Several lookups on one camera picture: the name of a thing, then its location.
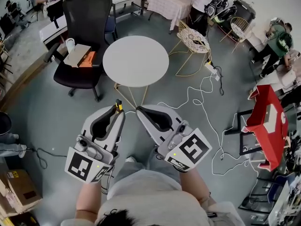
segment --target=table with pink tablecloth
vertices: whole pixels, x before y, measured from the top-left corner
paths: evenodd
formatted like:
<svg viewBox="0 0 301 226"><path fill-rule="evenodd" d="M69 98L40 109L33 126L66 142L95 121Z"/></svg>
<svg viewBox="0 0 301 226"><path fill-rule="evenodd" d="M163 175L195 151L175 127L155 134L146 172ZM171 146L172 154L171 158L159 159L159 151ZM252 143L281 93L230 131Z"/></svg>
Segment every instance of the table with pink tablecloth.
<svg viewBox="0 0 301 226"><path fill-rule="evenodd" d="M179 19L184 19L189 15L193 0L147 0L147 10L161 14L171 20L170 30L178 25Z"/></svg>

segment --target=white round table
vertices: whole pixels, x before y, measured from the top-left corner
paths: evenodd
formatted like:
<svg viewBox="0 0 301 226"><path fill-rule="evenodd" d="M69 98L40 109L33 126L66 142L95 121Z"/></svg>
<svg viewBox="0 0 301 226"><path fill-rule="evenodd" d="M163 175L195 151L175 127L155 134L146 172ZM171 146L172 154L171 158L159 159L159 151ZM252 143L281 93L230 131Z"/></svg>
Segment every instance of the white round table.
<svg viewBox="0 0 301 226"><path fill-rule="evenodd" d="M166 73L169 58L166 50L157 41L143 36L128 36L113 42L103 56L103 68L115 82L114 88L134 108L137 107L130 87L147 88ZM127 86L135 106L118 90Z"/></svg>

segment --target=power strip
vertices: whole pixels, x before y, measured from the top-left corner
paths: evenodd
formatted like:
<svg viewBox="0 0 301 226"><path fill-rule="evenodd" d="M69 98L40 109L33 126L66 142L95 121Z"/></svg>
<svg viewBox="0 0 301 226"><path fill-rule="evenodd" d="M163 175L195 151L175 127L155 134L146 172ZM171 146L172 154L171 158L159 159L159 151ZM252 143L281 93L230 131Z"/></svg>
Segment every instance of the power strip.
<svg viewBox="0 0 301 226"><path fill-rule="evenodd" d="M205 64L205 67L206 67L208 70L210 70L210 72L211 72L212 74L216 74L216 73L217 73L216 69L214 69L214 67L211 65L211 61L207 62L207 63Z"/></svg>

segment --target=extension cord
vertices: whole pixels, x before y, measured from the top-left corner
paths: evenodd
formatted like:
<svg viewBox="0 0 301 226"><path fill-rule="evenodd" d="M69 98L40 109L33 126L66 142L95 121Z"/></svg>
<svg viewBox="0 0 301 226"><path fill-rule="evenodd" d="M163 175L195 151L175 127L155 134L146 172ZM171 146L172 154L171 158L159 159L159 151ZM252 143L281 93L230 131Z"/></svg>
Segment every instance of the extension cord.
<svg viewBox="0 0 301 226"><path fill-rule="evenodd" d="M216 73L217 73L216 69L214 69L214 67L211 65L211 61L207 62L207 63L205 64L205 67L206 67L208 70L210 70L210 72L211 72L212 74L216 74Z"/></svg>
<svg viewBox="0 0 301 226"><path fill-rule="evenodd" d="M199 99L193 99L192 102L193 102L193 104L195 104L195 105L201 105L201 106L202 106L202 108L203 108L203 110L204 110L204 112L205 112L207 121L208 121L208 123L209 123L211 129L212 129L212 130L215 132L215 134L217 135L217 139L218 139L218 143L219 143L219 147L220 147L220 148L216 151L216 153L214 154L214 156L213 156L213 158L212 158L212 162L211 162L212 174L215 175L215 176L224 176L224 175L226 175L228 172L234 170L237 166L244 165L245 167L248 167L248 166L250 165L250 166L252 167L252 169L253 169L253 170L256 172L256 174L257 174L257 177L256 177L256 178L258 178L259 172L256 171L255 168L254 168L254 166L252 165L251 157L249 157L248 159L244 160L244 161L241 162L241 163L236 164L233 168L228 169L228 170L227 170L225 173L223 173L223 174L220 174L220 173L214 173L214 172L213 172L213 161L214 161L214 158L216 157L216 155L218 154L218 152L219 152L220 150L222 151L222 154L221 154L221 156L220 156L221 160L223 160L223 158L224 158L225 155L230 156L230 157L233 158L234 160L239 160L239 159L241 158L241 156L239 156L238 158L236 158L236 157L232 156L232 155L229 154L229 153L225 153L224 150L223 150L223 147L222 147L224 133L225 133L226 131L228 131L228 130L231 130L231 129L234 127L234 120L235 120L235 116L236 116L237 113L234 114L233 122L232 122L232 127L231 127L230 129L224 130L224 131L222 132L222 141L220 141L220 137L219 137L217 131L216 131L216 130L213 128L213 126L211 125L210 120L209 120L208 115L207 115L207 112L206 112L206 110L205 110L205 108L204 108L204 102L205 102L205 100L204 100L203 92L204 92L204 93L212 93L212 92L213 92L213 83L212 83L212 81L211 81L211 78L216 78L216 77L218 76L217 74L216 74L216 76L212 76L213 74L214 74L214 73L211 73L210 76L204 77L204 78L202 79L201 84L200 84L200 86L199 86L199 89L193 88L193 87L191 87L191 86L187 87L187 100L186 100L186 102L184 102L184 103L181 104L180 106L178 106L178 107L172 107L172 106L167 105L167 104L164 103L164 102L159 102L158 105L159 105L159 104L164 104L164 105L166 105L166 106L169 107L169 108L172 108L172 109L179 109L181 106L183 106L183 105L185 105L186 103L189 102L189 89L193 89L193 90L200 91L200 92L201 92L201 96L202 96L202 100L203 100L203 101L200 101ZM203 81L204 81L204 79L208 79L208 78L209 78L210 83L211 83L211 90L210 90L210 91L202 90L201 87L202 87ZM254 188L256 187L257 183L258 183L258 179L256 179L256 183L255 183L254 187L252 188L252 190L251 190L251 192L250 192L250 195L252 194L252 192L253 192Z"/></svg>

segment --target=chair armrest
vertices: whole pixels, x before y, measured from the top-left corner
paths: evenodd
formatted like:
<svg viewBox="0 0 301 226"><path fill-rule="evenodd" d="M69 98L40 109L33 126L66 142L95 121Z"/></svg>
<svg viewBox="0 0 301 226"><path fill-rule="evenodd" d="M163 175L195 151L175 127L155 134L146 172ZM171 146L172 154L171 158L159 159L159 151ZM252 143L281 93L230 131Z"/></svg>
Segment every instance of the chair armrest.
<svg viewBox="0 0 301 226"><path fill-rule="evenodd" d="M57 53L60 54L59 52L57 52L57 49L58 47L60 47L60 45L61 45L60 43L56 43L51 47L51 49L46 53L44 57L44 62L48 63L53 55L57 55Z"/></svg>

